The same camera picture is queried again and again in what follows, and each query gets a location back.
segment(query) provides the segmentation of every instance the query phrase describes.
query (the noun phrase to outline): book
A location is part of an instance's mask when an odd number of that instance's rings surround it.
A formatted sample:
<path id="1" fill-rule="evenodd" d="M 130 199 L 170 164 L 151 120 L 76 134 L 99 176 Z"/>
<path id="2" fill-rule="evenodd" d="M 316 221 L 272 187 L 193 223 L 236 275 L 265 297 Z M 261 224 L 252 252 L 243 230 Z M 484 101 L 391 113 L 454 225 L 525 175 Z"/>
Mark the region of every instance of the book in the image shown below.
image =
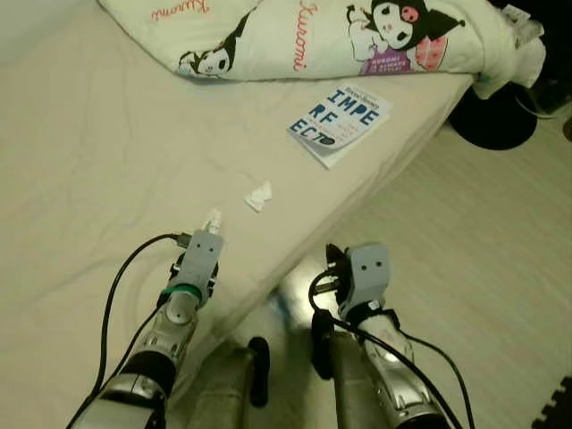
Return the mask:
<path id="1" fill-rule="evenodd" d="M 389 119 L 391 103 L 343 85 L 292 123 L 289 133 L 322 165 L 332 168 L 366 133 Z"/>

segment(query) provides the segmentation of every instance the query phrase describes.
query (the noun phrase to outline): floor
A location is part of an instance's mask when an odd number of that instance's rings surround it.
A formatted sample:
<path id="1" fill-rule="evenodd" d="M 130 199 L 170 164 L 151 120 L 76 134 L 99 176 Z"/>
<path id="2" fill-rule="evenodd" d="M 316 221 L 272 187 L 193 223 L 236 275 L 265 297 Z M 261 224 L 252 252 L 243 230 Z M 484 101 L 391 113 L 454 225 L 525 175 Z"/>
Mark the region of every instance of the floor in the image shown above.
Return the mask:
<path id="1" fill-rule="evenodd" d="M 391 255 L 387 306 L 402 327 L 447 350 L 478 428 L 530 427 L 572 372 L 572 143 L 568 118 L 539 123 L 508 152 L 474 147 L 445 126 L 386 189 L 332 233 L 341 247 L 379 240 Z M 234 333 L 265 336 L 270 403 L 249 427 L 336 427 L 333 386 L 309 363 L 309 281 L 324 244 Z M 467 426 L 456 380 L 432 352 L 416 363 Z"/>

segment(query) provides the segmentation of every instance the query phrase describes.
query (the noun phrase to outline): bed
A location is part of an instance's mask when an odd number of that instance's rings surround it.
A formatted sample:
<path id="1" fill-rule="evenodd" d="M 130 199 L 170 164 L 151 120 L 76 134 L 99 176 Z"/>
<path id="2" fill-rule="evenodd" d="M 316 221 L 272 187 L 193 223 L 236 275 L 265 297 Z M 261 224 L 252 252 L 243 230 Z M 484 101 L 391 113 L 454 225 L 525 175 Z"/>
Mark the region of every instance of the bed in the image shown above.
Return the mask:
<path id="1" fill-rule="evenodd" d="M 343 80 L 393 108 L 328 171 L 286 128 L 339 80 L 185 80 L 96 4 L 67 10 L 14 52 L 0 68 L 2 427 L 65 425 L 93 383 L 103 306 L 123 259 L 157 233 L 193 231 L 216 207 L 225 245 L 190 374 L 313 243 L 405 168 L 472 82 Z M 257 214 L 243 198 L 264 181 L 273 199 Z M 179 253 L 158 244 L 127 272 L 109 366 Z"/>

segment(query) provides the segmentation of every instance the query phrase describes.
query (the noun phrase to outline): kuromi blanket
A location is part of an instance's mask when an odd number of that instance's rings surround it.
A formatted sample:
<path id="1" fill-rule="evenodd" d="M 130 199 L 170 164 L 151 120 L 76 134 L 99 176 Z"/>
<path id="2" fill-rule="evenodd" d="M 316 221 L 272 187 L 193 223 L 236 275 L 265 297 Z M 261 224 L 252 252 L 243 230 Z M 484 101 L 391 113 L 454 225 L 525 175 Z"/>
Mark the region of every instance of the kuromi blanket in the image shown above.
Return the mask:
<path id="1" fill-rule="evenodd" d="M 530 86 L 543 65 L 535 38 L 486 0 L 99 0 L 170 70 L 193 78 L 320 79 L 468 72 L 489 97 Z"/>

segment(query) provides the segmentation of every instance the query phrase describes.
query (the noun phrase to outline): mattress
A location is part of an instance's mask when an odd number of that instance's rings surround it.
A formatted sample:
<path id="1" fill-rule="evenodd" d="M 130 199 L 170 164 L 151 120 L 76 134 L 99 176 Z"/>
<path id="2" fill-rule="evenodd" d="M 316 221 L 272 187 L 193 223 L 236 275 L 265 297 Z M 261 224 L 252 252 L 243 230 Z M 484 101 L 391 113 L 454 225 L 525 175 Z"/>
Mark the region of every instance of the mattress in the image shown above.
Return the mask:
<path id="1" fill-rule="evenodd" d="M 345 216 L 408 164 L 472 79 L 344 80 L 393 103 L 333 169 L 286 131 L 340 82 L 196 83 L 152 60 L 95 4 L 69 11 L 0 68 L 0 426 L 63 427 L 95 378 L 104 303 L 147 238 L 223 212 L 219 282 L 178 391 L 241 318 Z M 257 214 L 244 196 L 270 181 Z M 109 366 L 180 253 L 157 244 L 114 302 Z"/>

